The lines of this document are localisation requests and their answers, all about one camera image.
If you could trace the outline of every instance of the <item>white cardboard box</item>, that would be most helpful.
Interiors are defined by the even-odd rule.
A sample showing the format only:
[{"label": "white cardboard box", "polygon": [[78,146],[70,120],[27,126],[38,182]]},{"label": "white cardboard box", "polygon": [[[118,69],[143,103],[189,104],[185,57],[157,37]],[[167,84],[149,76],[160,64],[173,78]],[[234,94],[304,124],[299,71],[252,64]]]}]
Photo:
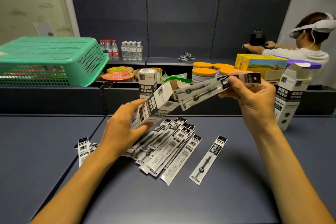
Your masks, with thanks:
[{"label": "white cardboard box", "polygon": [[162,120],[167,114],[178,107],[178,102],[170,101],[169,98],[173,94],[173,90],[177,87],[188,86],[188,84],[172,80],[162,84],[157,91],[152,94],[147,101],[139,107],[132,118],[131,127],[139,128],[145,123],[153,122],[156,124]]},{"label": "white cardboard box", "polygon": [[297,63],[283,73],[274,103],[275,118],[281,130],[287,129],[311,79],[311,72]]},{"label": "white cardboard box", "polygon": [[140,69],[138,72],[140,98],[148,99],[157,89],[156,71]]}]

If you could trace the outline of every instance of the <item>black hair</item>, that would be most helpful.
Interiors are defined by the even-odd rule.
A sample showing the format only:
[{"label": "black hair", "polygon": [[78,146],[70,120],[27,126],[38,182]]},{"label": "black hair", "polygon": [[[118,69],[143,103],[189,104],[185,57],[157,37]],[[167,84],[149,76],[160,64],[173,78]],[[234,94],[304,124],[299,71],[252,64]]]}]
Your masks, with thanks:
[{"label": "black hair", "polygon": [[[306,17],[304,17],[299,24],[297,24],[296,28],[305,26],[305,25],[310,25],[310,24],[314,24],[315,22],[321,21],[321,20],[327,20],[328,16],[325,13],[321,13],[321,12],[316,12],[316,13],[312,13],[307,15]],[[330,33],[324,33],[324,32],[318,32],[313,30],[313,35],[314,38],[312,36],[312,30],[310,28],[305,29],[305,31],[308,34],[308,38],[310,42],[314,42],[314,38],[315,38],[315,43],[316,44],[320,44],[322,43],[324,40],[328,39]]]}]

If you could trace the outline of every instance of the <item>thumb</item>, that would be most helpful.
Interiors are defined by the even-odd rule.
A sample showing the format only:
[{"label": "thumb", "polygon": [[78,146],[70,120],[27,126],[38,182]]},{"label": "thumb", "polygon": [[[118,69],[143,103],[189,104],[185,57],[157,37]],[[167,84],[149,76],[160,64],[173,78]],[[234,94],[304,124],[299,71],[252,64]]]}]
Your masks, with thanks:
[{"label": "thumb", "polygon": [[154,125],[153,122],[146,123],[142,125],[140,128],[134,130],[134,133],[137,137],[140,137],[143,133],[145,133],[148,129],[150,129]]},{"label": "thumb", "polygon": [[244,83],[235,76],[229,77],[229,83],[234,91],[241,97],[243,100],[248,100],[251,96],[252,91],[250,91]]}]

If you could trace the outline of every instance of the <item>cartoon picture on box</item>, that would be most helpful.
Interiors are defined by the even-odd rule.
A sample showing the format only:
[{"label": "cartoon picture on box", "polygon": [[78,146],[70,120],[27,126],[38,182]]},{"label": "cartoon picture on box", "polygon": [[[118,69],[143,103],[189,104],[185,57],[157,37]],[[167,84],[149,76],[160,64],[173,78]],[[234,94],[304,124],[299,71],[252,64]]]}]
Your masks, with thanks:
[{"label": "cartoon picture on box", "polygon": [[255,59],[250,61],[247,70],[261,73],[266,81],[279,82],[285,71],[287,60]]}]

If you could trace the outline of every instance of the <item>green plastic basket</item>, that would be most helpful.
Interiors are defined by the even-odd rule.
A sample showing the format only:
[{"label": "green plastic basket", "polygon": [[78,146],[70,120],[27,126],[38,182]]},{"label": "green plastic basket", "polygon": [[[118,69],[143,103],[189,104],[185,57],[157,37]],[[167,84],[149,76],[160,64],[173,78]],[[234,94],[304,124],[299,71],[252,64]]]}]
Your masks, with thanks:
[{"label": "green plastic basket", "polygon": [[0,46],[0,85],[85,87],[108,60],[94,38],[25,36]]}]

